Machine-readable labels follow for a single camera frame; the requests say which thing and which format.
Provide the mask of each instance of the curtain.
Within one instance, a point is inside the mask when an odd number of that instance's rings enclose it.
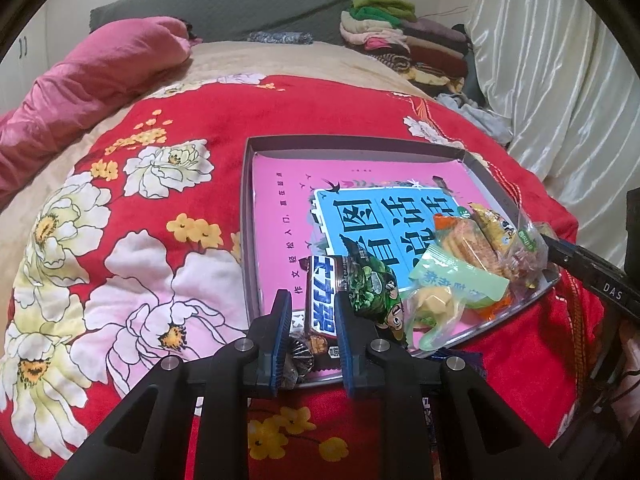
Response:
[[[584,0],[474,0],[480,87],[511,120],[509,153],[622,266],[626,192],[640,186],[640,79]]]

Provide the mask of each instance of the green folded garment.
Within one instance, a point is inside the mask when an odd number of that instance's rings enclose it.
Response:
[[[383,22],[389,22],[393,27],[399,27],[400,23],[402,23],[395,16],[375,7],[360,7],[359,9],[351,7],[349,14],[356,20],[382,20]]]
[[[407,0],[353,0],[353,7],[375,7],[391,16],[416,22],[415,5]]]

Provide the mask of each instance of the metal screw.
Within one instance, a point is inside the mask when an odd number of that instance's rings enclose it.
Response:
[[[459,372],[466,365],[464,359],[458,357],[457,355],[452,355],[451,357],[447,357],[447,360],[445,362],[447,366],[455,372]]]
[[[254,347],[254,342],[251,341],[249,338],[243,337],[242,339],[238,339],[234,343],[234,347],[239,352],[248,352],[249,350],[251,350],[251,348]]]
[[[177,368],[179,364],[180,364],[180,359],[177,358],[175,355],[169,355],[164,359],[162,359],[162,361],[160,361],[160,366],[162,367],[162,370],[167,370],[167,371]]]
[[[374,339],[370,343],[370,346],[374,352],[386,352],[391,348],[389,341],[387,341],[386,339]]]

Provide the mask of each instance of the swallow illustration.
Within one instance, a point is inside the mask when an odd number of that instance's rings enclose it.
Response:
[[[447,183],[444,181],[444,179],[441,176],[434,175],[431,178],[435,182],[436,186],[438,186],[444,192],[444,194],[453,196],[453,190],[447,187]]]
[[[340,193],[340,182],[338,184],[332,184],[331,182],[329,182],[328,180],[324,180],[327,184],[329,184],[329,186],[331,186],[331,189],[327,189],[327,191],[329,193]]]

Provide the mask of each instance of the gray headboard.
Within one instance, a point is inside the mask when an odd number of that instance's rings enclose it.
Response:
[[[352,0],[119,0],[91,11],[93,32],[124,18],[173,16],[190,22],[205,42],[242,41],[250,32],[311,32],[316,41],[342,44],[340,12]]]

